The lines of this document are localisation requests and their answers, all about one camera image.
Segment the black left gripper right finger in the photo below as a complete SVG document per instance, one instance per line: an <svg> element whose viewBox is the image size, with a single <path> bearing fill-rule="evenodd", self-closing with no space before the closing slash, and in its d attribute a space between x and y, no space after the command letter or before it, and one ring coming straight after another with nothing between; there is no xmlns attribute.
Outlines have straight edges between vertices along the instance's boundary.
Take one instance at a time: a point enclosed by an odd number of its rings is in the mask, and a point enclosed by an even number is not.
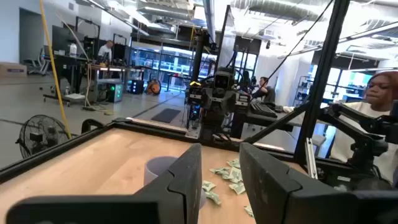
<svg viewBox="0 0 398 224"><path fill-rule="evenodd" d="M356 223L357 198L313 179L249 143L239 146L256 223Z"/></svg>

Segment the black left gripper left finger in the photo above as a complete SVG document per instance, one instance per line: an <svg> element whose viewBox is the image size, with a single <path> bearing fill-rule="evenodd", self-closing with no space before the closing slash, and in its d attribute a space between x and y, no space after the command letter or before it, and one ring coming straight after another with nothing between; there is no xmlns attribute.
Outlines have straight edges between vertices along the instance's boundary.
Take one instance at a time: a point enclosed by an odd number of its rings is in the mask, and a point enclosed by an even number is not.
<svg viewBox="0 0 398 224"><path fill-rule="evenodd" d="M138 223L197 223L201 197L201 145L192 144L134 196Z"/></svg>

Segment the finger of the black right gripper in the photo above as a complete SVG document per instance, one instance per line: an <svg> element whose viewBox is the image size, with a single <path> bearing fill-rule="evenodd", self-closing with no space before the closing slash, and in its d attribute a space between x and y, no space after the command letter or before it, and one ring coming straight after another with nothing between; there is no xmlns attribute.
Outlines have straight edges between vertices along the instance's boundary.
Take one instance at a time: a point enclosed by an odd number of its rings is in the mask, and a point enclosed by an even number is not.
<svg viewBox="0 0 398 224"><path fill-rule="evenodd" d="M203 109L202 125L203 125L203 131L206 133L211 133L213 130L212 118L213 118L212 111L208 109Z"/></svg>
<svg viewBox="0 0 398 224"><path fill-rule="evenodd" d="M215 131L219 131L221 129L221 125L224 121L224 111L220 107L216 107L214 109L214 125Z"/></svg>

